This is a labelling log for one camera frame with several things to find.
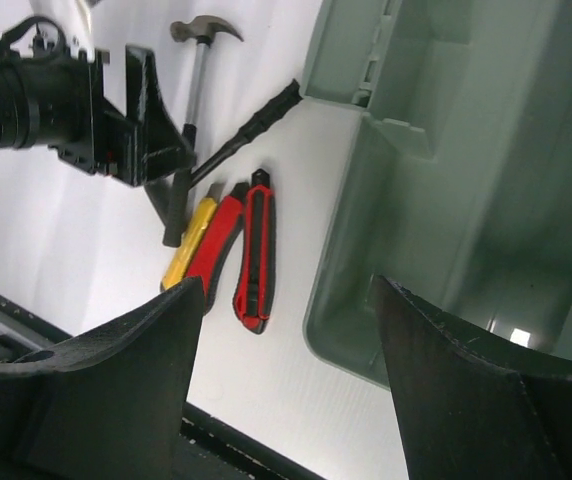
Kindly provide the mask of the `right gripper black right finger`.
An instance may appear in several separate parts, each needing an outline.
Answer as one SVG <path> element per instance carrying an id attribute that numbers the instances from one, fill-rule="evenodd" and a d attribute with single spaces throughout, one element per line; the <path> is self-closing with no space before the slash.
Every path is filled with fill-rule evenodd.
<path id="1" fill-rule="evenodd" d="M 572 479 L 572 360 L 373 286 L 410 478 Z"/>

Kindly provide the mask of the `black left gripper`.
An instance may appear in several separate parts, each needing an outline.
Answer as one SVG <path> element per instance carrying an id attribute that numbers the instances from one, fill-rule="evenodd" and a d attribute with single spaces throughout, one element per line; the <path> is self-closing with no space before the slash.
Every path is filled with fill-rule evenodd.
<path id="1" fill-rule="evenodd" d="M 0 37 L 0 149 L 46 146 L 86 174 L 138 185 L 166 220 L 166 178 L 191 170 L 196 153 L 166 108 L 155 53 L 139 45 L 125 47 L 128 120 L 104 96 L 102 52 L 93 59 L 85 50 L 72 54 L 61 28 L 54 41 L 35 35 L 30 57 L 13 49 L 31 28 L 53 23 L 29 16 Z M 138 177 L 130 120 L 138 129 Z"/>

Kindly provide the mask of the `green toolbox with clear lid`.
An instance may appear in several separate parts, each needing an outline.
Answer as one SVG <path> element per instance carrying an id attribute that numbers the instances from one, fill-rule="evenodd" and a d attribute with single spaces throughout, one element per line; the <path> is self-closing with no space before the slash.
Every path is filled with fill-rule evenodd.
<path id="1" fill-rule="evenodd" d="M 302 86 L 359 122 L 304 321 L 388 383 L 374 281 L 572 359 L 572 1 L 326 1 Z"/>

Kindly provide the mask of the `red black utility knife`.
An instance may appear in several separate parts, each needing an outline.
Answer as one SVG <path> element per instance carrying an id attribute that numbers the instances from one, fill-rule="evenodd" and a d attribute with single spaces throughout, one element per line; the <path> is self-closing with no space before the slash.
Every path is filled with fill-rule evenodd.
<path id="1" fill-rule="evenodd" d="M 250 332 L 262 334 L 270 319 L 276 287 L 276 203 L 270 174 L 257 169 L 245 196 L 243 255 L 233 309 Z"/>

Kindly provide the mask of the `yellow utility knife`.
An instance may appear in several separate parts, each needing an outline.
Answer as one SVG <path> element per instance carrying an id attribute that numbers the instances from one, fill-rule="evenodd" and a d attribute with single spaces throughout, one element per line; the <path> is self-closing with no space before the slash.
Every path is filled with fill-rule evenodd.
<path id="1" fill-rule="evenodd" d="M 191 260 L 205 234 L 218 207 L 223 191 L 222 182 L 213 183 L 206 195 L 200 200 L 188 223 L 186 232 L 182 237 L 180 246 L 160 282 L 160 290 L 166 291 L 178 284 L 186 275 Z"/>

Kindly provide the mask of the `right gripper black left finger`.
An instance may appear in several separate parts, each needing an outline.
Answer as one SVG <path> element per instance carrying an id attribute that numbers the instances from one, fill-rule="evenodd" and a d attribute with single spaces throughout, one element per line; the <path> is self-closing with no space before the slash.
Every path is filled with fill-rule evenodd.
<path id="1" fill-rule="evenodd" d="M 0 363 L 0 479 L 168 479 L 204 312 L 188 279 Z"/>

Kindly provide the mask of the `small steel claw hammer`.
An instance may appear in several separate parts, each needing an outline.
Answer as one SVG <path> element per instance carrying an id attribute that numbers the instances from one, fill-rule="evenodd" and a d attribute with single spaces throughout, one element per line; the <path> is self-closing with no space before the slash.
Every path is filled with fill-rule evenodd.
<path id="1" fill-rule="evenodd" d="M 191 76 L 189 98 L 182 134 L 192 148 L 197 136 L 197 119 L 203 76 L 208 52 L 218 33 L 232 35 L 238 40 L 243 38 L 237 29 L 227 20 L 215 15 L 199 15 L 191 22 L 174 21 L 170 25 L 171 37 L 175 42 L 196 41 L 194 67 Z M 191 185 L 192 165 L 178 170 L 170 188 L 167 221 L 163 244 L 176 248 L 180 246 L 186 229 L 186 210 Z"/>

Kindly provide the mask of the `black hacksaw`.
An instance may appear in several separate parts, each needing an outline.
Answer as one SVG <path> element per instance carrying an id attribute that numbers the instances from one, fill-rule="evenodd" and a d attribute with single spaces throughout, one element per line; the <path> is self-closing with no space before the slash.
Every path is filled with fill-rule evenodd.
<path id="1" fill-rule="evenodd" d="M 266 133 L 302 100 L 300 84 L 293 79 L 282 91 L 257 110 L 229 140 L 191 174 L 190 187 L 195 187 L 225 160 Z"/>

